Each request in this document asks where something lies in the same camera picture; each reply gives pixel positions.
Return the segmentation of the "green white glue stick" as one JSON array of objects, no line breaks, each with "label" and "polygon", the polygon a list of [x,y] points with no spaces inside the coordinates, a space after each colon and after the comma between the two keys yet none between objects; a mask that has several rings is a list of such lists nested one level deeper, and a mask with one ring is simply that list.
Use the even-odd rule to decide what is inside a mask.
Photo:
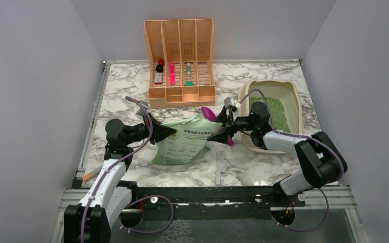
[{"label": "green white glue stick", "polygon": [[191,66],[190,63],[186,64],[186,75],[191,76]]}]

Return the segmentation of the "beige litter box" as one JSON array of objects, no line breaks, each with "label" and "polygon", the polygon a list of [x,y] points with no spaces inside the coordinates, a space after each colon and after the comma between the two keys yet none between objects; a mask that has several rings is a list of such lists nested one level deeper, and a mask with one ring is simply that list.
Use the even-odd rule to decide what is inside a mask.
[{"label": "beige litter box", "polygon": [[[251,81],[239,89],[238,100],[242,100],[249,91],[254,89],[261,90],[267,98],[268,104],[272,109],[274,128],[293,134],[305,133],[301,102],[296,85],[293,82],[272,79]],[[251,104],[255,101],[264,102],[258,92],[251,93],[244,100],[239,108],[239,115],[248,116]],[[241,134],[241,142],[251,152],[273,155],[285,154],[282,151],[262,150],[254,146],[249,135]]]}]

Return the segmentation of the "red and black stamp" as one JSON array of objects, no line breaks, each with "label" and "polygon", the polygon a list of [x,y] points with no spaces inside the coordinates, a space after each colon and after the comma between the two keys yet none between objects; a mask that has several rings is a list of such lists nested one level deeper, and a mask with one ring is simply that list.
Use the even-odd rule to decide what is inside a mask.
[{"label": "red and black stamp", "polygon": [[164,59],[159,59],[157,65],[155,67],[155,71],[157,73],[163,73],[164,68],[165,68],[165,61],[164,61]]}]

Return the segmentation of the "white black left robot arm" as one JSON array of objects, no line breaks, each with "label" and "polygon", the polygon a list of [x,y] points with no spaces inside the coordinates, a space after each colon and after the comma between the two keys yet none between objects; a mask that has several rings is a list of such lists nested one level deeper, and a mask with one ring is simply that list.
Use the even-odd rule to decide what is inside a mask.
[{"label": "white black left robot arm", "polygon": [[114,118],[105,125],[104,163],[86,195],[64,211],[64,242],[109,242],[111,228],[122,210],[138,204],[139,194],[120,185],[133,155],[148,143],[155,144],[176,134],[147,113],[143,122],[125,125]]}]

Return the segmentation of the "red white small box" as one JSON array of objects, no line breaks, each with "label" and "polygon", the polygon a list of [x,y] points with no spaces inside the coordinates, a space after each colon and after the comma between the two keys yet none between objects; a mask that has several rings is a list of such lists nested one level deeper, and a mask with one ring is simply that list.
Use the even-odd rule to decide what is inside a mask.
[{"label": "red white small box", "polygon": [[163,74],[160,72],[156,72],[154,75],[154,84],[162,84],[163,83]]}]

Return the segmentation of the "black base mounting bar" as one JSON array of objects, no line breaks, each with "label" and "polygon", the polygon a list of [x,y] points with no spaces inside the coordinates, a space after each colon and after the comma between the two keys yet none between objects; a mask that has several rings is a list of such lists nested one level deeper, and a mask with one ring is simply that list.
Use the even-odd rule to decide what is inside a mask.
[{"label": "black base mounting bar", "polygon": [[287,196],[276,186],[235,187],[139,187],[136,182],[120,181],[115,192],[127,192],[134,203],[116,211],[118,218],[131,223],[181,220],[265,219],[272,208],[284,214],[305,205],[297,195]]}]

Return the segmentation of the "green tape dispenser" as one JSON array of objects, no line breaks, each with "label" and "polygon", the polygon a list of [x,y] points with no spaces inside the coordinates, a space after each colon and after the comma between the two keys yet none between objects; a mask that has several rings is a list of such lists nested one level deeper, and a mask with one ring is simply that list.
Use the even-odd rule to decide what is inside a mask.
[{"label": "green tape dispenser", "polygon": [[195,86],[195,83],[193,81],[187,81],[187,82],[184,83],[184,85],[186,87],[192,87],[192,86]]}]

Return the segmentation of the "purple litter scoop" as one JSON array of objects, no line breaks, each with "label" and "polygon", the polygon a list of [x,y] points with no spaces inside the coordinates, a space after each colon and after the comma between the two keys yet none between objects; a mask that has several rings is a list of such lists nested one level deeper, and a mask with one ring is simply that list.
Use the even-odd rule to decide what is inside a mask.
[{"label": "purple litter scoop", "polygon": [[[211,122],[213,122],[216,119],[215,113],[209,107],[205,107],[205,106],[201,107],[201,112],[204,118]],[[234,141],[232,140],[231,137],[227,138],[227,145],[230,147],[234,145]]]}]

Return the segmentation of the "green litter bag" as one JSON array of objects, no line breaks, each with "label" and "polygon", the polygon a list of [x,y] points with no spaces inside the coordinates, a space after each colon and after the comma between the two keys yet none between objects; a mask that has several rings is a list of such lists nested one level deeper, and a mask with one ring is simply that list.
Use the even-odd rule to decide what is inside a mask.
[{"label": "green litter bag", "polygon": [[210,151],[207,138],[222,127],[221,123],[209,121],[199,113],[163,125],[175,129],[176,133],[157,143],[158,151],[151,163],[159,166],[187,165],[203,156]]}]

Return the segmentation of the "orange plastic file organizer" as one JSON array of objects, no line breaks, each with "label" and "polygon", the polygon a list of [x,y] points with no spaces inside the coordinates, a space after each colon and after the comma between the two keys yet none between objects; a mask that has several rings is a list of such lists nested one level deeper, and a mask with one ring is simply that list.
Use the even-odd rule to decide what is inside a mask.
[{"label": "orange plastic file organizer", "polygon": [[[215,104],[213,19],[147,20],[144,39],[149,63],[148,101],[152,108],[201,107]],[[164,59],[163,83],[154,84],[155,67]],[[169,63],[176,85],[170,85]],[[191,76],[186,75],[190,63]],[[187,81],[195,86],[186,87]]]}]

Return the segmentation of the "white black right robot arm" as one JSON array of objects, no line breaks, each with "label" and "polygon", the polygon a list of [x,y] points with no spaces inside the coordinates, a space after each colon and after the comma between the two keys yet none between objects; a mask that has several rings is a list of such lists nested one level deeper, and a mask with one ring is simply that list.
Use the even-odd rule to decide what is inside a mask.
[{"label": "white black right robot arm", "polygon": [[274,185],[272,199],[276,205],[284,206],[295,194],[338,181],[347,171],[346,162],[326,133],[303,135],[275,130],[269,122],[270,113],[265,103],[254,102],[248,116],[239,117],[234,117],[232,109],[224,107],[215,121],[221,122],[223,127],[207,138],[210,142],[227,144],[235,133],[249,132],[255,147],[297,157],[300,171]]}]

